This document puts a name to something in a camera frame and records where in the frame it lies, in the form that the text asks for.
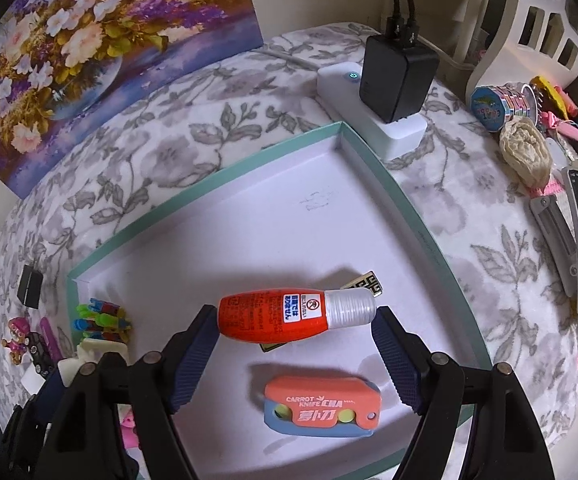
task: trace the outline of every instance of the flower painting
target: flower painting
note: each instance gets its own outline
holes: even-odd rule
[[[135,101],[261,44],[251,0],[15,0],[0,19],[0,180],[24,198]]]

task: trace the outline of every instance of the bottle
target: bottle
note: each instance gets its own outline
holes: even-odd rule
[[[376,308],[366,288],[258,290],[222,298],[218,328],[239,341],[288,343],[332,328],[369,324]]]

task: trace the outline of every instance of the white tray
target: white tray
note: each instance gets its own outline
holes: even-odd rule
[[[161,349],[205,303],[258,288],[339,288],[373,270],[389,305],[431,351],[490,368],[469,305],[433,237],[362,139],[343,123],[295,137],[182,191],[69,275],[70,313],[95,297],[124,306],[132,358]],[[279,374],[360,376],[383,410],[369,438],[294,437],[263,421]],[[462,422],[468,418],[465,410]],[[398,464],[419,417],[400,403],[369,326],[269,353],[221,337],[175,416],[202,480],[364,479]]]

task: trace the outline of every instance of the black small box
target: black small box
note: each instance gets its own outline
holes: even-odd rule
[[[367,39],[360,99],[385,123],[392,123],[422,108],[438,70],[437,53],[416,41],[402,48],[385,36]]]
[[[28,308],[38,308],[41,287],[42,273],[30,265],[25,265],[18,285],[18,300]]]

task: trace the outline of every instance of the tablecloth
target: tablecloth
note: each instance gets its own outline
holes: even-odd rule
[[[34,327],[48,316],[71,354],[67,273],[181,189],[331,123],[315,99],[315,69],[362,62],[371,34],[356,23],[284,34],[157,89],[92,132],[0,231],[0,338],[12,317],[27,316]],[[434,81],[422,114],[428,129],[420,146],[385,165],[446,255],[493,362],[514,366],[552,444],[576,410],[578,337],[550,253],[517,175],[463,103]],[[59,136],[69,139],[68,128]],[[39,310],[16,298],[22,266],[33,261],[44,274]],[[28,397],[21,375],[0,346],[3,427]],[[455,453],[464,452],[467,435],[459,430]],[[447,475],[459,472],[451,467]]]

